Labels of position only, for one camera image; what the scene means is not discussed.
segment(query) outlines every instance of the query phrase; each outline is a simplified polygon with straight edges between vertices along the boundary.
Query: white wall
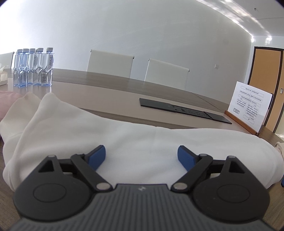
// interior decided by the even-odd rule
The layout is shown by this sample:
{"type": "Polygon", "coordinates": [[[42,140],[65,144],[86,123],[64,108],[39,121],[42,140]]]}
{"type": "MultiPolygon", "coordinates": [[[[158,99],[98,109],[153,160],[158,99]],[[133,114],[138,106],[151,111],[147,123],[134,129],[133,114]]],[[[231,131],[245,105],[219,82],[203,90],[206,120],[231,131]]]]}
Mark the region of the white wall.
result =
{"type": "Polygon", "coordinates": [[[186,90],[226,103],[244,81],[251,41],[195,0],[8,0],[0,22],[0,53],[51,46],[55,68],[82,71],[91,49],[134,55],[131,78],[140,80],[158,59],[190,69],[186,90]]]}
{"type": "Polygon", "coordinates": [[[284,49],[284,37],[282,36],[271,36],[271,39],[269,40],[267,36],[254,36],[253,39],[254,41],[251,43],[251,47],[250,47],[249,61],[248,61],[248,67],[247,67],[244,83],[248,83],[249,81],[248,79],[250,75],[255,46],[256,47],[275,47],[275,48],[284,49]]]}
{"type": "Polygon", "coordinates": [[[282,115],[278,127],[276,129],[276,134],[284,135],[284,116],[282,115]]]}

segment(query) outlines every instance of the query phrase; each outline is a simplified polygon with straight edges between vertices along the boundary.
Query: sign holder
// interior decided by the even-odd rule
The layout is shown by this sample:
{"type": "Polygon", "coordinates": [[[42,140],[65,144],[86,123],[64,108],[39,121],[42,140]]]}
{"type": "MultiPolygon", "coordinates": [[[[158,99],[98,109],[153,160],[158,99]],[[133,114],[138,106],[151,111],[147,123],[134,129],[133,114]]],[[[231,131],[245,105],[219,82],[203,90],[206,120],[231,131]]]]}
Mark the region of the sign holder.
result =
{"type": "Polygon", "coordinates": [[[236,121],[239,125],[241,125],[243,128],[245,128],[251,134],[256,135],[256,136],[259,135],[258,132],[256,132],[254,129],[252,129],[250,126],[248,126],[243,121],[241,121],[239,118],[235,117],[232,113],[228,112],[227,110],[224,113],[225,113],[225,115],[229,116],[232,120],[236,121]]]}

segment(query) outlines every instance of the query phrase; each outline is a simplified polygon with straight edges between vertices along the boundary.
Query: wooden door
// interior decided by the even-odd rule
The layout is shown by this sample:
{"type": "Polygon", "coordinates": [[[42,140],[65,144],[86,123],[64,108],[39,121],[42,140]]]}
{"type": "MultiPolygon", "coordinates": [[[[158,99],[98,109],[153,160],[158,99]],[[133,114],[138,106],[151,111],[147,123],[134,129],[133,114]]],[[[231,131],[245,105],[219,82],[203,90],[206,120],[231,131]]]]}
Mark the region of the wooden door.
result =
{"type": "Polygon", "coordinates": [[[283,94],[281,96],[277,94],[280,91],[282,60],[283,50],[281,49],[255,47],[248,84],[273,94],[272,103],[264,123],[270,131],[274,131],[283,106],[281,100],[283,94]]]}

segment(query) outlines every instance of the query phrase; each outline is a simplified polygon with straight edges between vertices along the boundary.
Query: chair backrest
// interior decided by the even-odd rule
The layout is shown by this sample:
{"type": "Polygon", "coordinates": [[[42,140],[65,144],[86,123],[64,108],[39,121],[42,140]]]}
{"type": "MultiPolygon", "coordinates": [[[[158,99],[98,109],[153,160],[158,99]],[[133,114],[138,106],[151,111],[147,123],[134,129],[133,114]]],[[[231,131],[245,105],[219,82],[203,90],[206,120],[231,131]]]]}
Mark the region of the chair backrest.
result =
{"type": "Polygon", "coordinates": [[[1,67],[5,66],[4,68],[11,68],[12,67],[12,60],[13,60],[14,52],[0,54],[0,63],[1,67]]]}
{"type": "Polygon", "coordinates": [[[185,90],[188,72],[188,68],[149,59],[145,81],[185,90]]]}
{"type": "Polygon", "coordinates": [[[130,78],[134,56],[91,50],[87,71],[130,78]]]}

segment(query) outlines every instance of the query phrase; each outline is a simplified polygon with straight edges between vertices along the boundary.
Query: conference table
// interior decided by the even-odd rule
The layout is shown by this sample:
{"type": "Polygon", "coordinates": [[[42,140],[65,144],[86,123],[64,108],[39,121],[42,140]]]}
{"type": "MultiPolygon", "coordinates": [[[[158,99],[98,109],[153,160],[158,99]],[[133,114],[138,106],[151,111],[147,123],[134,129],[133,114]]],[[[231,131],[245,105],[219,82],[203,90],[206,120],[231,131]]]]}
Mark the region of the conference table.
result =
{"type": "MultiPolygon", "coordinates": [[[[85,71],[54,69],[51,87],[13,87],[12,70],[6,69],[8,84],[0,86],[0,91],[14,91],[21,95],[33,92],[40,99],[52,92],[61,101],[101,117],[142,123],[170,129],[218,128],[249,133],[230,117],[224,114],[228,104],[192,92],[159,84],[118,76],[85,71]],[[173,105],[210,112],[224,116],[232,124],[221,123],[201,117],[141,107],[140,98],[155,100],[173,105]]],[[[259,134],[271,145],[283,142],[278,136],[262,126],[259,134]]],[[[4,169],[2,155],[3,140],[0,139],[0,168],[4,169]]],[[[269,188],[270,206],[264,220],[279,229],[284,225],[284,189],[280,183],[269,188]]],[[[0,226],[9,228],[19,216],[12,202],[13,192],[0,178],[0,226]]]]}

